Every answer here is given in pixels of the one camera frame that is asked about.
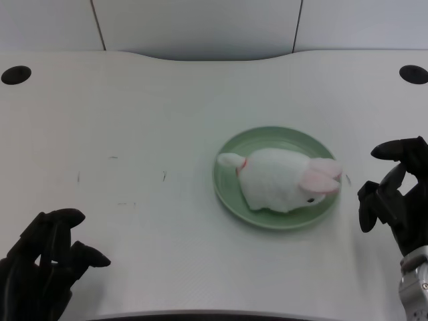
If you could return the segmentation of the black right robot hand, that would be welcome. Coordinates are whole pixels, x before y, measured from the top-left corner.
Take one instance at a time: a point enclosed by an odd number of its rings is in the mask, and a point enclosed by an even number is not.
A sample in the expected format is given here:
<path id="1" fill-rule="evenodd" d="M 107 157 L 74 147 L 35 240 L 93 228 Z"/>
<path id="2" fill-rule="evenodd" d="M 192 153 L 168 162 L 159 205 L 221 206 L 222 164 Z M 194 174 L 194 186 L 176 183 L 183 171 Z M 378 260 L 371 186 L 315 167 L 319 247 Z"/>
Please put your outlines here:
<path id="1" fill-rule="evenodd" d="M 392 140 L 371 156 L 398 163 L 380 183 L 358 191 L 359 223 L 368 233 L 377 221 L 389 225 L 403 256 L 427 245 L 427 143 L 423 137 Z"/>

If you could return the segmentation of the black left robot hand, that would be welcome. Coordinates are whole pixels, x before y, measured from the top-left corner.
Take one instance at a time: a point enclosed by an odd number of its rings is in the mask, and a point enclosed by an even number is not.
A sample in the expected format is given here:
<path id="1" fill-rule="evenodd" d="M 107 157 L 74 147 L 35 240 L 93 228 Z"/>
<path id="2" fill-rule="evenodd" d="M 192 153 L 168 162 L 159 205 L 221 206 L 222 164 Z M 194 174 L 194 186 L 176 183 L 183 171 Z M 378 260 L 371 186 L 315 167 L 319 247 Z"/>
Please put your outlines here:
<path id="1" fill-rule="evenodd" d="M 77 209 L 39 213 L 1 259 L 1 319 L 59 320 L 71 288 L 88 268 L 111 261 L 80 241 L 71 230 L 85 219 Z"/>

